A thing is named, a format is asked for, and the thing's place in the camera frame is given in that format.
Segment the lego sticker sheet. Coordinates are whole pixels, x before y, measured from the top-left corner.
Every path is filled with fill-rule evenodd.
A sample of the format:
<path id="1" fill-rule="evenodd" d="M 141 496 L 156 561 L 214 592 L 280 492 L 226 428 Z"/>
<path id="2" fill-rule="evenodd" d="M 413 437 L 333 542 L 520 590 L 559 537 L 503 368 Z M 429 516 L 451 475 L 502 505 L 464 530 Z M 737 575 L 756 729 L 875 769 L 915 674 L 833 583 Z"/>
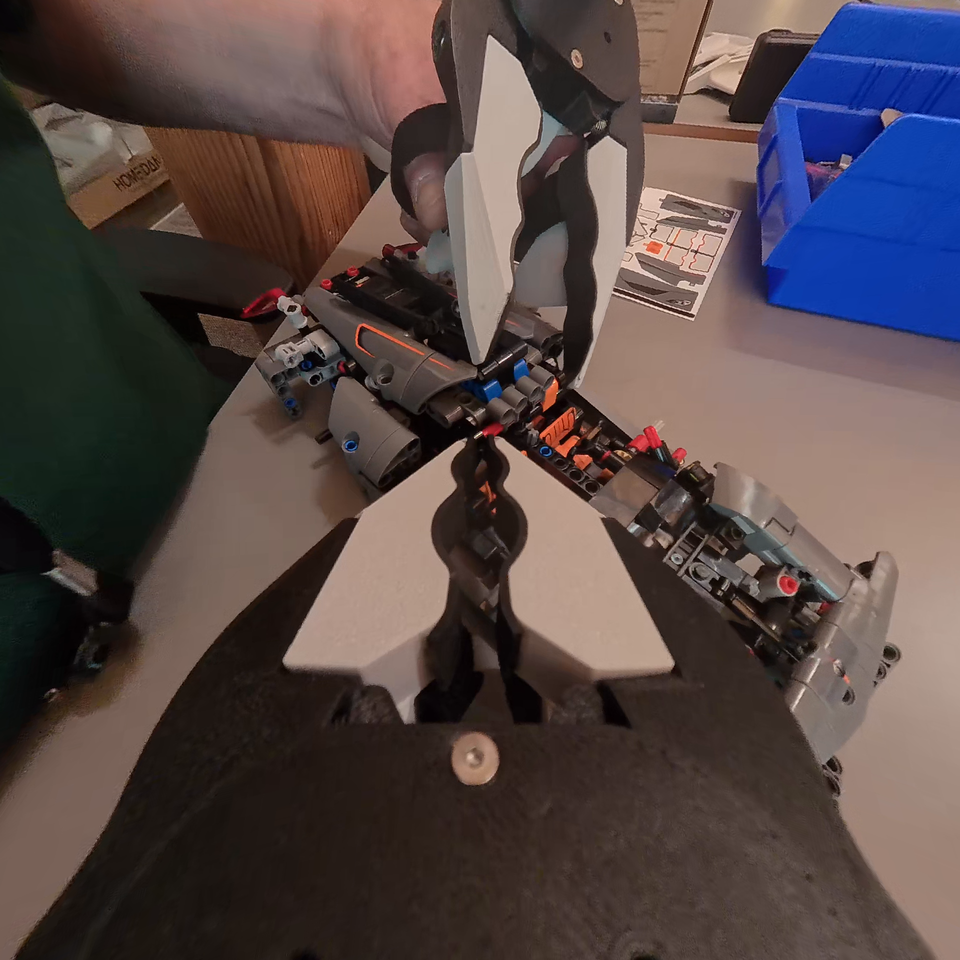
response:
<path id="1" fill-rule="evenodd" d="M 613 294 L 695 319 L 740 217 L 736 207 L 645 186 Z"/>

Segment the person's left hand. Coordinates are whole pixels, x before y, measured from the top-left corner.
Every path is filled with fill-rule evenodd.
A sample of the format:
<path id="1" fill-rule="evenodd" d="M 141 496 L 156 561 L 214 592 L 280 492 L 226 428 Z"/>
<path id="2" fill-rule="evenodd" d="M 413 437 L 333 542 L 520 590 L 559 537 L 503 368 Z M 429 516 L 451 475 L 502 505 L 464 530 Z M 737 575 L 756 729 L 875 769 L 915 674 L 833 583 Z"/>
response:
<path id="1" fill-rule="evenodd" d="M 344 2 L 342 21 L 330 29 L 343 109 L 364 146 L 390 152 L 401 121 L 443 102 L 433 61 L 431 34 L 440 4 L 434 1 Z M 403 168 L 414 213 L 401 224 L 414 239 L 448 225 L 445 156 L 413 158 Z"/>

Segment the person's left forearm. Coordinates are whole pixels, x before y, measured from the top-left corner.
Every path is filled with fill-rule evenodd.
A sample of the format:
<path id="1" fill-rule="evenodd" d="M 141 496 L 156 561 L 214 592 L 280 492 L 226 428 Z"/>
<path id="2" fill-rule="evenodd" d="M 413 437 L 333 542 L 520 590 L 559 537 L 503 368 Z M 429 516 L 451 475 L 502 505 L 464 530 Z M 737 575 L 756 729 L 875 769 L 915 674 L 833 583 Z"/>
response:
<path id="1" fill-rule="evenodd" d="M 141 126 L 344 144 L 325 2 L 2 2 L 2 71 Z"/>

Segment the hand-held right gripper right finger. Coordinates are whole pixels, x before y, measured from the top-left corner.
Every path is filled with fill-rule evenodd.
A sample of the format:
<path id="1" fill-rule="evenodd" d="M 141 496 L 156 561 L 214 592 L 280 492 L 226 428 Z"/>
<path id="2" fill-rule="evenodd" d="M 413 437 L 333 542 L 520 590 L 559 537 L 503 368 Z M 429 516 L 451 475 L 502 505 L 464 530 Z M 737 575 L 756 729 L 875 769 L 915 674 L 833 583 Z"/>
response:
<path id="1" fill-rule="evenodd" d="M 674 658 L 603 515 L 506 441 L 492 443 L 525 523 L 507 573 L 520 678 L 557 703 L 573 687 L 669 675 Z"/>

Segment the wooden cabinet panel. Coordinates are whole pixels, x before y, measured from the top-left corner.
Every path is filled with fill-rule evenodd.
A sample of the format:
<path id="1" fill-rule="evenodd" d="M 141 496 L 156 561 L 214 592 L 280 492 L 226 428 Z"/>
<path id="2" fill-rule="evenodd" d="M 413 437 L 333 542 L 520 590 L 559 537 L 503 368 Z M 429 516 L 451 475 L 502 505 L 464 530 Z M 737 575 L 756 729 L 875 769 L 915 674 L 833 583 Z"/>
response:
<path id="1" fill-rule="evenodd" d="M 359 150 L 146 127 L 204 239 L 284 268 L 306 288 L 371 198 Z"/>

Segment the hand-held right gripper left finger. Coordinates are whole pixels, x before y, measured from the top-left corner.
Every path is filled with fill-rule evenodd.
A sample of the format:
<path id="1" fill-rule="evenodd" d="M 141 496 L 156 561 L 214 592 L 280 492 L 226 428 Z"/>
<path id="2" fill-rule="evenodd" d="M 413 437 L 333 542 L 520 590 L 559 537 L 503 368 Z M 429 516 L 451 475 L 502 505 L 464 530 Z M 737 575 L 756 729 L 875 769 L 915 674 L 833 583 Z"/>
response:
<path id="1" fill-rule="evenodd" d="M 453 721 L 483 684 L 458 554 L 482 445 L 460 440 L 363 510 L 283 656 L 387 690 L 402 717 Z"/>

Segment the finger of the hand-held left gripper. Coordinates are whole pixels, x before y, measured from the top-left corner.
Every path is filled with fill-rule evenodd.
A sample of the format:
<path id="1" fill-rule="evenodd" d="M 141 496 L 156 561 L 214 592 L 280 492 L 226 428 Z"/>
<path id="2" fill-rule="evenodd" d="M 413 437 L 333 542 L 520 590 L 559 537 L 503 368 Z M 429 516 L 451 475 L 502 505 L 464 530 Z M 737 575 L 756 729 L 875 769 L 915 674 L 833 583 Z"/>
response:
<path id="1" fill-rule="evenodd" d="M 522 62 L 494 33 L 457 34 L 451 54 L 444 191 L 463 333 L 480 366 L 514 291 L 521 180 L 544 150 L 544 114 Z"/>
<path id="2" fill-rule="evenodd" d="M 594 353 L 627 245 L 628 151 L 606 137 L 558 168 L 558 201 L 567 233 L 563 373 L 577 389 Z"/>

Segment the black case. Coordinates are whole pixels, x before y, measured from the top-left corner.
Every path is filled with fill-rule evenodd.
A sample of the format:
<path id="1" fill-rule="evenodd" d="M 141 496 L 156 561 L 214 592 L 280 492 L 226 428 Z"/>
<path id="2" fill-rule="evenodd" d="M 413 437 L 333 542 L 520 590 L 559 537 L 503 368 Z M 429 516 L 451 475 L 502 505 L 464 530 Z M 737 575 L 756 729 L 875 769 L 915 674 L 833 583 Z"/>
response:
<path id="1" fill-rule="evenodd" d="M 728 119 L 737 124 L 762 125 L 819 37 L 818 32 L 763 31 L 753 44 L 732 96 Z"/>

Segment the brown cardboard box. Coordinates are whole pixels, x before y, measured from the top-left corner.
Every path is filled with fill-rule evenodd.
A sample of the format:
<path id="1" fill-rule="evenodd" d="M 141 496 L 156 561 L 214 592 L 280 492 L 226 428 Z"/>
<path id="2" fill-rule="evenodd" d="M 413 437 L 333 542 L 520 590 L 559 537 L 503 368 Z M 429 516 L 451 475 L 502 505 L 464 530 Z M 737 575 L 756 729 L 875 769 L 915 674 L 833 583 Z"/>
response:
<path id="1" fill-rule="evenodd" d="M 641 119 L 672 124 L 713 1 L 633 1 L 640 54 Z"/>

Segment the printed cardboard box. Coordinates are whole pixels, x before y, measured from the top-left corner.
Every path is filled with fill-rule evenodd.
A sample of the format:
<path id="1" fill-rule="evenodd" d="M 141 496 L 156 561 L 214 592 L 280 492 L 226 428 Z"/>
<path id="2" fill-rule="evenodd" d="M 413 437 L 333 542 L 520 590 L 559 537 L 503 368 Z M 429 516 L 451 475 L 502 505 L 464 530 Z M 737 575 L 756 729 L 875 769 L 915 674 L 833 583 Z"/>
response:
<path id="1" fill-rule="evenodd" d="M 47 103 L 30 112 L 68 206 L 93 229 L 166 184 L 160 153 L 141 126 Z"/>

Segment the grey lego car model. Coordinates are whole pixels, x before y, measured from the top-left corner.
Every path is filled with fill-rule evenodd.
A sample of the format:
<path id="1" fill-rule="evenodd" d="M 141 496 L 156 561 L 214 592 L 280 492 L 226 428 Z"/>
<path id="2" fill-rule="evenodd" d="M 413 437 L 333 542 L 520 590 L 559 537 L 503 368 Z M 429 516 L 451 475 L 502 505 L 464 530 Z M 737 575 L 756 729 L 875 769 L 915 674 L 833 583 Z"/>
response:
<path id="1" fill-rule="evenodd" d="M 510 306 L 488 359 L 474 365 L 453 287 L 428 275 L 424 259 L 416 244 L 387 245 L 306 297 L 270 292 L 296 333 L 256 367 L 287 416 L 303 414 L 296 383 L 330 385 L 318 442 L 335 442 L 372 498 L 412 488 L 414 472 L 457 442 L 503 441 L 539 471 L 534 492 L 551 533 L 586 544 L 560 526 L 577 498 L 728 621 L 838 796 L 838 752 L 901 658 L 887 639 L 894 558 L 881 551 L 851 566 L 744 471 L 686 461 L 657 424 L 628 436 L 570 386 L 558 363 L 563 332 L 536 311 Z"/>

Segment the white papers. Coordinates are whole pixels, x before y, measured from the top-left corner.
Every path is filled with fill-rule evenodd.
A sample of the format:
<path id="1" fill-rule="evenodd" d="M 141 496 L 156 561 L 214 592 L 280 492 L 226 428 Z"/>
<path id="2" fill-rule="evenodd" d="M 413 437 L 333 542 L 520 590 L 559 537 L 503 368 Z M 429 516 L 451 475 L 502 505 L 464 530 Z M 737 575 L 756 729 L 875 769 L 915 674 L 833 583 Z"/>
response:
<path id="1" fill-rule="evenodd" d="M 702 40 L 692 61 L 683 95 L 715 90 L 734 95 L 739 86 L 756 39 L 714 31 Z"/>

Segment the blue storage bin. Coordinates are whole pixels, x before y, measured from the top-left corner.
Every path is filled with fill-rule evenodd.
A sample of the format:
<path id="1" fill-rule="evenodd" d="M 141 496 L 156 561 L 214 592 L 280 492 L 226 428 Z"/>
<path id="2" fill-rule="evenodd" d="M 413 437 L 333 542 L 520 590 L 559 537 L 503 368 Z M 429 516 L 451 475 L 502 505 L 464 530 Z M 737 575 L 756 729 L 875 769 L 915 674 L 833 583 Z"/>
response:
<path id="1" fill-rule="evenodd" d="M 780 99 L 758 138 L 767 301 L 957 341 L 959 124 Z"/>
<path id="2" fill-rule="evenodd" d="M 846 4 L 780 96 L 852 114 L 894 109 L 958 119 L 959 13 Z"/>

